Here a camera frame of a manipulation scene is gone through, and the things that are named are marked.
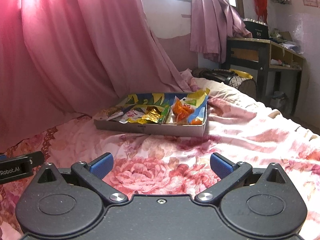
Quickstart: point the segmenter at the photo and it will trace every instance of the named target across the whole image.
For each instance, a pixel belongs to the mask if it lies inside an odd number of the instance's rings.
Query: triangular cutout
[[[53,174],[51,169],[45,169],[41,177],[38,180],[38,183],[46,183],[56,181],[56,176]]]
[[[285,184],[285,180],[278,169],[273,169],[270,172],[267,181]]]

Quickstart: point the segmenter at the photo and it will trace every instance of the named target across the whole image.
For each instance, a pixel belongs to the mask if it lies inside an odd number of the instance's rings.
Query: orange package
[[[176,116],[177,122],[181,122],[184,119],[188,118],[194,112],[194,109],[192,109],[188,105],[183,106],[181,101],[176,98],[175,103],[172,107],[172,112]]]

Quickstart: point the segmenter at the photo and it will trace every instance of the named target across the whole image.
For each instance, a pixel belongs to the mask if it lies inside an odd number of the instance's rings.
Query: pink curtain
[[[189,91],[141,0],[0,0],[0,152],[133,92]]]
[[[192,0],[190,50],[217,63],[226,61],[227,37],[252,38],[227,0]]]

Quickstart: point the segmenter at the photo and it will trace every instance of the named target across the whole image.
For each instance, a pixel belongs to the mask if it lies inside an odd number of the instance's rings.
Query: wrinkled fabric
[[[189,91],[141,0],[0,0],[0,152],[129,93]]]
[[[226,61],[227,37],[252,38],[227,0],[192,0],[190,50],[217,63]]]
[[[6,155],[42,150],[46,161],[62,168],[80,160],[90,162],[111,152],[114,167],[103,181],[129,198],[133,194],[194,197],[220,180],[210,169],[210,156],[215,152],[234,163],[248,162],[254,168],[266,168],[269,163],[278,162],[308,208],[301,237],[319,240],[319,136],[307,136],[300,132],[298,124],[285,119],[277,110],[225,84],[193,78],[187,71],[182,76],[192,90],[211,89],[206,134],[202,138],[97,130],[92,118],[82,116],[22,141]],[[30,180],[0,185],[0,230],[6,236],[3,240],[20,237],[14,210]]]

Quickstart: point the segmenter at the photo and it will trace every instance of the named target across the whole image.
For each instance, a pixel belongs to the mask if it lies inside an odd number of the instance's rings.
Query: box of snacks
[[[131,94],[118,105],[98,112],[97,129],[201,137],[207,122],[209,90],[193,93]]]

